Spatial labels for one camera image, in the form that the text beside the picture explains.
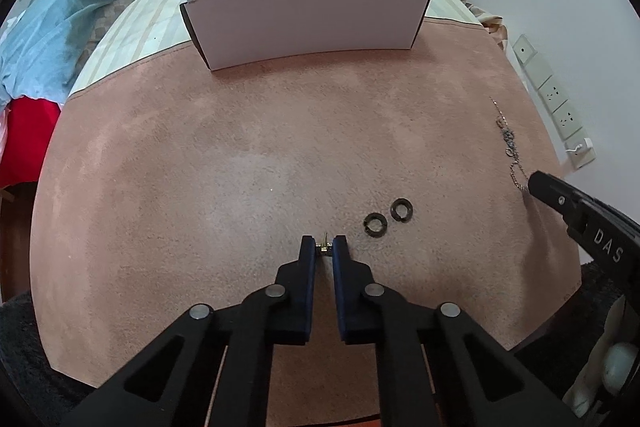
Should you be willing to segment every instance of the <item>white round object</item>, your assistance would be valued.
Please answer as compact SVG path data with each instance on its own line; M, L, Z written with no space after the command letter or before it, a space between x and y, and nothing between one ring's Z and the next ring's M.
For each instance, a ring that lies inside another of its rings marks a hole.
M634 344L619 343L609 348L604 357L602 384L613 396L617 396L629 376L638 348Z

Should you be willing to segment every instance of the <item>blue bedding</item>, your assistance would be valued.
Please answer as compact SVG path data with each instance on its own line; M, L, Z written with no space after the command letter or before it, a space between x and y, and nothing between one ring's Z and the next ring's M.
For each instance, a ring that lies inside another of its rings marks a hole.
M33 0L0 44L0 110L26 95L63 103L96 10L113 0Z

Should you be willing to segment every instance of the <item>electrical outlet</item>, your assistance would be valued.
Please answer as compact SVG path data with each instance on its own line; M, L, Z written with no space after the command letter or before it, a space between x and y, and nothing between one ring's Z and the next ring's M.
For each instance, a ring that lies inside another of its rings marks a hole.
M551 115L551 118L553 118L556 128L560 133L560 137L563 140L569 138L582 127L582 124L578 119L577 111L574 109L570 100L567 100L558 109L556 109Z
M591 144L591 148L586 147L587 140ZM575 169L579 169L580 167L584 167L587 163L592 162L596 159L596 152L593 148L593 142L589 138L586 129L583 127L572 137L564 142L564 149L566 150L567 155L571 159L571 163Z
M546 63L546 60L542 58L542 54L536 53L529 59L527 65L524 66L524 70L527 72L527 76L533 84L533 87L540 89L540 86L544 84L549 77L554 74L551 71L551 67Z
M535 48L524 35L521 35L513 45L513 52L516 54L516 57L518 57L521 64L526 64L527 61L536 54Z
M538 94L540 98L542 98L542 101L545 103L549 112L555 111L564 102L569 100L564 89L562 89L560 81L553 75L548 79L548 81L540 86Z

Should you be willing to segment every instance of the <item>silver chain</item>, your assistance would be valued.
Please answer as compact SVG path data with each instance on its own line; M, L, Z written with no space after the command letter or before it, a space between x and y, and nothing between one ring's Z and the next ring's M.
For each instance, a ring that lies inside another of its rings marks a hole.
M513 158L513 162L509 167L511 170L511 179L513 180L513 184L523 192L529 192L527 185L521 184L518 181L518 178L516 176L516 168L518 168L518 170L520 170L520 172L524 176L524 179L525 180L529 179L529 177L527 176L527 173L524 171L524 168L522 167L522 164L520 163L520 154L518 153L518 148L516 147L516 142L514 140L515 135L513 134L513 131L509 128L509 124L507 124L507 119L504 117L502 111L500 110L500 107L498 107L498 103L495 102L494 99L491 99L491 101L494 102L495 108L498 110L498 113L500 113L500 116L497 118L495 123L498 124L498 127L500 128L500 131L502 133L502 139L507 144L507 149L505 149L504 152L506 153L507 156L509 156L510 158Z

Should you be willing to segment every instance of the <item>wooden floor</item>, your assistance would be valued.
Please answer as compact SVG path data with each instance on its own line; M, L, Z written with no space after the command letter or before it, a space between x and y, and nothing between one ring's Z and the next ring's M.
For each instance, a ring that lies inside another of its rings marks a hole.
M36 182L7 187L13 202L0 204L0 287L2 302L30 288L29 240Z

